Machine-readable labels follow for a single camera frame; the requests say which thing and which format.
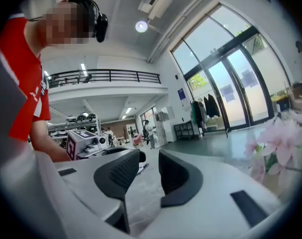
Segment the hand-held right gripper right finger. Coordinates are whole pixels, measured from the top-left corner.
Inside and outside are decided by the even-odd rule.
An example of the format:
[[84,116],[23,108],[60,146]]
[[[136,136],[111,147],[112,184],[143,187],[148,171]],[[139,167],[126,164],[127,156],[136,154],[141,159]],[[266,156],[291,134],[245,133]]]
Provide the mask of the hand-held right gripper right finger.
[[165,196],[141,239],[262,239],[284,207],[266,187],[208,156],[160,150]]

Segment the yellow lidded bin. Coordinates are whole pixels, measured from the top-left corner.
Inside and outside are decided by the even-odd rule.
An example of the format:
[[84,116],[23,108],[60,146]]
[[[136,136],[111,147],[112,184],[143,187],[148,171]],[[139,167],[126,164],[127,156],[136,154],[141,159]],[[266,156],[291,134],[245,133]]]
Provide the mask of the yellow lidded bin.
[[274,113],[280,113],[282,111],[287,111],[290,109],[290,100],[287,95],[273,95],[271,96],[271,101],[274,109]]

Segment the glass double door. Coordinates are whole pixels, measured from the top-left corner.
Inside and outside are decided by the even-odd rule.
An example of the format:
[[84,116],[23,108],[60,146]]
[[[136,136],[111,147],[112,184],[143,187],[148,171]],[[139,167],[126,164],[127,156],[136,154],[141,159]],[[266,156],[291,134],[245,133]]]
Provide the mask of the glass double door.
[[218,4],[173,48],[192,101],[211,94],[224,131],[272,118],[273,95],[287,95],[290,81],[264,36],[229,7]]

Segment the black balcony railing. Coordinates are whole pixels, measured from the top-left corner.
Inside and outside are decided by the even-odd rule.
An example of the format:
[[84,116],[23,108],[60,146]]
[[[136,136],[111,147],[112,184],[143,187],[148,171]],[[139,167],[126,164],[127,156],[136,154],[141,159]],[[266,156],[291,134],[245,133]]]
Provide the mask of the black balcony railing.
[[161,83],[159,74],[120,69],[73,70],[54,74],[44,72],[44,75],[50,88],[96,82]]

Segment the black shelf unit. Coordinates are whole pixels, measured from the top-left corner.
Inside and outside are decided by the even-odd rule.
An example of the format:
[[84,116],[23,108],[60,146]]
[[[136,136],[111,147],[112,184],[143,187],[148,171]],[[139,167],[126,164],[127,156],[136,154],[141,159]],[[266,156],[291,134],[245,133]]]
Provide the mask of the black shelf unit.
[[175,124],[173,127],[177,140],[192,139],[195,136],[192,122],[190,120],[184,123]]

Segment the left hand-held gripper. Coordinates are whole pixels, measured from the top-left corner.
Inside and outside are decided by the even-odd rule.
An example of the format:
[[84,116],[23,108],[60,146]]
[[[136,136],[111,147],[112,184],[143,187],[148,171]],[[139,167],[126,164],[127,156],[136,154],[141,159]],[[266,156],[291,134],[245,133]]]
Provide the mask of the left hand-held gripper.
[[66,152],[71,160],[86,159],[102,151],[109,155],[128,150],[125,147],[109,147],[106,139],[84,129],[69,130],[66,142]]

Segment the grey marble table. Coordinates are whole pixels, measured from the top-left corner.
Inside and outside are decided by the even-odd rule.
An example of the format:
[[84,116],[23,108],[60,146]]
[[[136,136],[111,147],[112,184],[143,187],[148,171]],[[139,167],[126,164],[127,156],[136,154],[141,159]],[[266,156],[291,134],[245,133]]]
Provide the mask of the grey marble table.
[[[244,179],[250,172],[249,162],[231,156],[229,153],[217,154],[206,152],[204,149],[168,150],[177,157],[185,157],[187,162],[196,163],[203,173],[203,185],[200,195],[204,201],[213,200],[210,193],[220,194],[225,186],[228,194],[238,186],[229,186],[231,177]],[[138,237],[160,212],[160,199],[164,196],[158,171],[158,150],[146,150],[149,166],[137,176],[126,194],[126,204],[131,235]]]

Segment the coat rack with clothes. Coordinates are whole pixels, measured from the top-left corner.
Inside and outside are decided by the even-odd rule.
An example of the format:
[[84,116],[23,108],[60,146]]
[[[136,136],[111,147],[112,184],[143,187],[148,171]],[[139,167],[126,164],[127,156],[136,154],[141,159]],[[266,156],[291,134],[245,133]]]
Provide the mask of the coat rack with clothes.
[[191,121],[202,133],[224,129],[223,117],[211,94],[208,96],[201,96],[190,104]]

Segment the white cabinet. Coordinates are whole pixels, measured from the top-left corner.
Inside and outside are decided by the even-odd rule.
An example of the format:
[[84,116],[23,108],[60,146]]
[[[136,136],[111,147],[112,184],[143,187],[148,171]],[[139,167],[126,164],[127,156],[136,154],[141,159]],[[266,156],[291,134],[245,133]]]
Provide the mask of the white cabinet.
[[176,141],[176,133],[174,129],[175,115],[172,106],[166,106],[161,108],[155,113],[155,120],[160,122],[164,129],[165,137],[167,142]]

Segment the round ceiling light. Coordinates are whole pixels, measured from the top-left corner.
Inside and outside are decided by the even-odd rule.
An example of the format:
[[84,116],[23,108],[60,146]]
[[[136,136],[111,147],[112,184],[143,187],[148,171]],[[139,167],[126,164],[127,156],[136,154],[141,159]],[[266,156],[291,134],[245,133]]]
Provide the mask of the round ceiling light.
[[145,22],[145,21],[138,21],[136,24],[135,24],[135,29],[137,32],[139,33],[144,33],[147,31],[148,29],[148,24]]

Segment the black headset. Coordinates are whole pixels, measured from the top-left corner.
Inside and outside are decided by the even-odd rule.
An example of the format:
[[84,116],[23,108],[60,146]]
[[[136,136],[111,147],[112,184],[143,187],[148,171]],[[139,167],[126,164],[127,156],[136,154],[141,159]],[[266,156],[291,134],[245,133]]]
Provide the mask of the black headset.
[[105,40],[109,23],[107,16],[100,12],[97,3],[94,0],[67,1],[81,7],[91,37],[96,38],[97,42],[102,43]]

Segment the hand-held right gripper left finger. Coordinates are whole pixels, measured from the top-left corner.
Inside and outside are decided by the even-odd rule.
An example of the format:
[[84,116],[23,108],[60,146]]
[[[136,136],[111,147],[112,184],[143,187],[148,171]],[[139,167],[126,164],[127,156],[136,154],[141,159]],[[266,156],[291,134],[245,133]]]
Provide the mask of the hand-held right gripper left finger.
[[125,194],[139,161],[139,149],[61,163],[38,154],[41,180],[66,239],[133,239]]

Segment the pink flowers in pot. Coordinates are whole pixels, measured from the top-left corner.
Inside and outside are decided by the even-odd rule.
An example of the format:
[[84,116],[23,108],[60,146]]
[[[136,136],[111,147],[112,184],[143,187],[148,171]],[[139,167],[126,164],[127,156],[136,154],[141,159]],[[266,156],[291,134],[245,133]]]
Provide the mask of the pink flowers in pot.
[[264,123],[258,137],[247,134],[250,176],[277,196],[292,190],[302,173],[302,113],[287,110]]

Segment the shelf of helmets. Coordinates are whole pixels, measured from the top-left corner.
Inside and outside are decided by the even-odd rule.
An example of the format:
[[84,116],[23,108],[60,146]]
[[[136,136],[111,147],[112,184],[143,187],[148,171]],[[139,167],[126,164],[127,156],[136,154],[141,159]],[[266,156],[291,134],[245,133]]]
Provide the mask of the shelf of helmets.
[[48,135],[59,144],[67,140],[67,131],[74,129],[85,129],[101,135],[100,119],[95,114],[82,113],[78,117],[68,116],[62,123],[47,123]]

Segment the open cardboard box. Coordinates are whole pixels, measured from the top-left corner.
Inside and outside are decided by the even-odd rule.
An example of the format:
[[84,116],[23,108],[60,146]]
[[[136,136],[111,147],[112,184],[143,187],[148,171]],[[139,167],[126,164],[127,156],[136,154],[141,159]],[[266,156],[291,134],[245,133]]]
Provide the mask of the open cardboard box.
[[295,83],[290,88],[292,108],[302,112],[302,83]]

